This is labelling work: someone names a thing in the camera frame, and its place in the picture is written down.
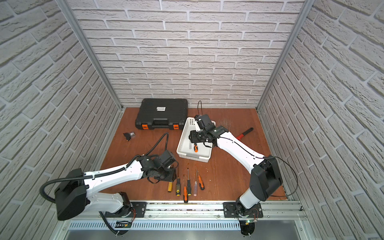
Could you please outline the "black yellow handle screwdriver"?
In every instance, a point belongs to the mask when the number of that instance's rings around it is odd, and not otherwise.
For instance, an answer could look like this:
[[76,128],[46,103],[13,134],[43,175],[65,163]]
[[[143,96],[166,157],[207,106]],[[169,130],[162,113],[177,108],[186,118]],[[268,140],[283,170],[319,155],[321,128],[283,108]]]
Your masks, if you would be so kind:
[[180,195],[181,195],[181,179],[177,178],[177,182],[176,182],[176,196],[180,196]]

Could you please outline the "black green handle screwdriver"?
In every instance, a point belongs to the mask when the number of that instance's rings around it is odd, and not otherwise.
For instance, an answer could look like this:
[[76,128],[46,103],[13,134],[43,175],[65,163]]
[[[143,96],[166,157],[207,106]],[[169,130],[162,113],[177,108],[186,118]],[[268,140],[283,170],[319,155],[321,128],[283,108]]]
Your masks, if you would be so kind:
[[187,194],[188,196],[192,195],[191,180],[189,174],[189,168],[187,168]]

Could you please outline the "clear pink handle screwdriver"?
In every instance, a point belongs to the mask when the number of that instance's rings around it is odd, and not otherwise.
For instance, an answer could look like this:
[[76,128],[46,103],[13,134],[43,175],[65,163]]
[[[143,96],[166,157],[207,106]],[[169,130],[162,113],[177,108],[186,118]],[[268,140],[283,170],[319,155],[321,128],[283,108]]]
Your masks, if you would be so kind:
[[194,196],[196,197],[198,194],[198,177],[197,172],[195,174],[195,183],[194,183]]

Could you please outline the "long orange handle screwdriver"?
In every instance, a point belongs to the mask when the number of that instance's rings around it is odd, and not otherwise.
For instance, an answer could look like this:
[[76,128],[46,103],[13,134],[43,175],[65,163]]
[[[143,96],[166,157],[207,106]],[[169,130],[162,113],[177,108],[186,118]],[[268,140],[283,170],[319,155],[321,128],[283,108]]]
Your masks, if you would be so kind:
[[188,203],[188,189],[185,181],[185,176],[183,176],[183,183],[184,183],[183,201],[184,203]]

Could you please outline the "orange grey handle screwdriver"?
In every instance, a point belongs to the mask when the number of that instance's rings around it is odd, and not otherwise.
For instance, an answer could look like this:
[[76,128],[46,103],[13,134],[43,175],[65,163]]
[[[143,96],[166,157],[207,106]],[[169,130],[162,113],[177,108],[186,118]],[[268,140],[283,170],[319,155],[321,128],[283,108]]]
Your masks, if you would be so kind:
[[203,191],[205,189],[204,182],[203,182],[202,177],[200,176],[197,168],[196,168],[196,172],[197,172],[199,187],[200,187],[201,191]]

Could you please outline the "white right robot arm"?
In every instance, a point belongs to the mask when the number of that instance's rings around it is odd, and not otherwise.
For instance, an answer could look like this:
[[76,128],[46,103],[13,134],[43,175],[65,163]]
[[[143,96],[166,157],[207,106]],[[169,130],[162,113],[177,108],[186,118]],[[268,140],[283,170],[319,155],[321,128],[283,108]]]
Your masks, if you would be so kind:
[[212,143],[241,163],[250,173],[249,188],[236,200],[235,215],[245,218],[259,202],[266,201],[283,184],[276,157],[264,156],[243,144],[223,126],[217,127],[208,115],[196,115],[197,129],[191,131],[193,144]]

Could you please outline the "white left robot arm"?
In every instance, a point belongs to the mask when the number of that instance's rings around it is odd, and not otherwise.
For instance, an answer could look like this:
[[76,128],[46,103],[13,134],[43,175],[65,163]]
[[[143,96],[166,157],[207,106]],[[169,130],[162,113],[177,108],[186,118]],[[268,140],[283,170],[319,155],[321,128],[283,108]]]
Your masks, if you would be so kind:
[[57,218],[72,219],[85,212],[102,212],[112,217],[126,217],[133,206],[125,192],[105,194],[103,190],[141,179],[173,182],[176,179],[175,156],[170,151],[161,155],[137,156],[129,163],[114,168],[83,172],[71,171],[55,190]]

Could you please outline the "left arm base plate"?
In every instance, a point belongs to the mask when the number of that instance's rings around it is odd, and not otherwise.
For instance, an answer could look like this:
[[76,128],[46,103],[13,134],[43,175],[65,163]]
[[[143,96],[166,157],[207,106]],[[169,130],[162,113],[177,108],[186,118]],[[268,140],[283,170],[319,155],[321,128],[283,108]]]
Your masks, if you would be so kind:
[[130,202],[129,204],[123,204],[123,207],[116,213],[105,212],[106,218],[133,218],[136,214],[136,218],[143,218],[146,212],[147,202]]

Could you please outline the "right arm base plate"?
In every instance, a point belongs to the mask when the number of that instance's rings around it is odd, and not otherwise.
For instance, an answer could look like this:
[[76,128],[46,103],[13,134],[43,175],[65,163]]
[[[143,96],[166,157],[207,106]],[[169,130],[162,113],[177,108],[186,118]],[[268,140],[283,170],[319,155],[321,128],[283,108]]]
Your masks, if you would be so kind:
[[240,202],[224,202],[223,203],[225,218],[263,218],[263,210],[261,204],[253,205],[246,209]]

